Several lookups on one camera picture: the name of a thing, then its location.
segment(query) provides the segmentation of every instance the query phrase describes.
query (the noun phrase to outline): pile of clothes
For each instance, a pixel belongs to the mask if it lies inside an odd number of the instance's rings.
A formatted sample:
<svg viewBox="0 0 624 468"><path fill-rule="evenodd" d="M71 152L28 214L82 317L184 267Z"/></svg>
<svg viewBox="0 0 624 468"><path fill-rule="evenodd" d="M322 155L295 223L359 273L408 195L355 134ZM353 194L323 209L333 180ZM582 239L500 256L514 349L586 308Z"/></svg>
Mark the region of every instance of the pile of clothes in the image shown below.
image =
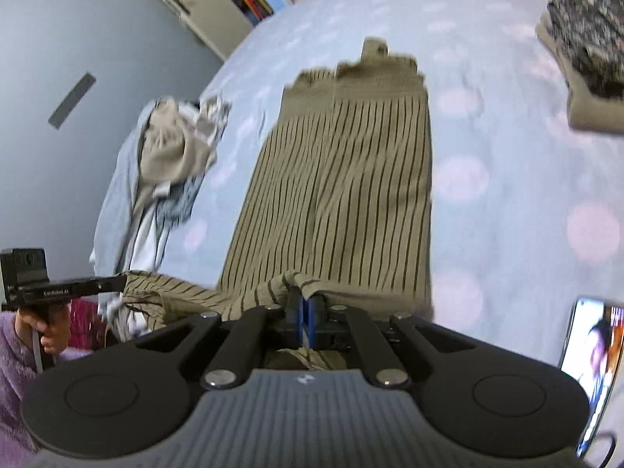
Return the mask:
<svg viewBox="0 0 624 468"><path fill-rule="evenodd" d="M551 0L535 30L567 81L570 126L624 133L624 0Z"/></svg>
<svg viewBox="0 0 624 468"><path fill-rule="evenodd" d="M162 98L143 109L119 152L97 222L96 276L158 270L169 231L189 219L216 162L229 113L229 102L216 95L198 103ZM98 314L118 338L149 332L140 312L122 308L119 294L99 294L98 300Z"/></svg>

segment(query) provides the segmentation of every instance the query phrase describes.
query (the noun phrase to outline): gray ribbed surface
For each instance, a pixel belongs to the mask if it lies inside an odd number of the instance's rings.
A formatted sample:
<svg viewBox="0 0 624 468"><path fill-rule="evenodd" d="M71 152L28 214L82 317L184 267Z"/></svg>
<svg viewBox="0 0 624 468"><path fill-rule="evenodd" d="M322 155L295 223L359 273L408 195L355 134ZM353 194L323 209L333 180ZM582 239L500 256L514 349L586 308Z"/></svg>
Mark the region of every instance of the gray ribbed surface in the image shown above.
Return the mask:
<svg viewBox="0 0 624 468"><path fill-rule="evenodd" d="M410 396L374 389L358 370L315 372L308 384L298 381L302 375L256 370L238 389L211 391L175 435L141 454L84 461L41 452L27 467L586 466L571 450L523 463L487 458L449 442L423 420Z"/></svg>

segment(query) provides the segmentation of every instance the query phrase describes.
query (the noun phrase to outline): smartphone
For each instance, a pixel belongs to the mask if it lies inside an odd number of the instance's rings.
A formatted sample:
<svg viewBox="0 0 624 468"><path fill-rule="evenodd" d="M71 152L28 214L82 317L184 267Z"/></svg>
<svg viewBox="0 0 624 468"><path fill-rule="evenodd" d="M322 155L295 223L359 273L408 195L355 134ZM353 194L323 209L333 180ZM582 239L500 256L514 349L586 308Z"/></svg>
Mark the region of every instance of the smartphone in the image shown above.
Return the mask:
<svg viewBox="0 0 624 468"><path fill-rule="evenodd" d="M592 443L622 359L624 305L581 297L572 308L559 367L583 387L589 419L576 447L583 457Z"/></svg>

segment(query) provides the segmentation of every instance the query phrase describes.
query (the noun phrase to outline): handheld device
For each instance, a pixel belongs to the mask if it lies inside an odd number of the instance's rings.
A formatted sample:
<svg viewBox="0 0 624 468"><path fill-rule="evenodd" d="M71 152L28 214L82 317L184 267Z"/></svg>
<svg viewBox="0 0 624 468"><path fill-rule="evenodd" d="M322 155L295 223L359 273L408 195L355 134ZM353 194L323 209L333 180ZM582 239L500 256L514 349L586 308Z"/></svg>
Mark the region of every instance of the handheld device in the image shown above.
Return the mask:
<svg viewBox="0 0 624 468"><path fill-rule="evenodd" d="M581 297L572 308L560 367L583 387L589 401L587 425L576 453L583 457L602 418L622 359L624 305Z"/></svg>
<svg viewBox="0 0 624 468"><path fill-rule="evenodd" d="M46 253L41 248L10 248L0 252L0 308L17 311L28 308L45 322L50 308L81 296L123 290L126 276L76 278L51 281ZM32 331L32 350L37 372L54 366L54 357L41 347L41 333Z"/></svg>

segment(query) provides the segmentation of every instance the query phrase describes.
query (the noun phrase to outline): door handle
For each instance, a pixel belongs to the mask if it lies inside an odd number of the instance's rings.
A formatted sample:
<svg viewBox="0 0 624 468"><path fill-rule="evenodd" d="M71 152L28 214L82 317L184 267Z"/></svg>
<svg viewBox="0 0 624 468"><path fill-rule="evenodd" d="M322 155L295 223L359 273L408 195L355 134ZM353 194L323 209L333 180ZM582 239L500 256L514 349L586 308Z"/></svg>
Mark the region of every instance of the door handle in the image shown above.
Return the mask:
<svg viewBox="0 0 624 468"><path fill-rule="evenodd" d="M182 12L184 12L186 15L191 15L191 11L188 9L186 5L182 3L182 0L167 0L167 1L175 2L177 7L179 7L179 9L182 10Z"/></svg>

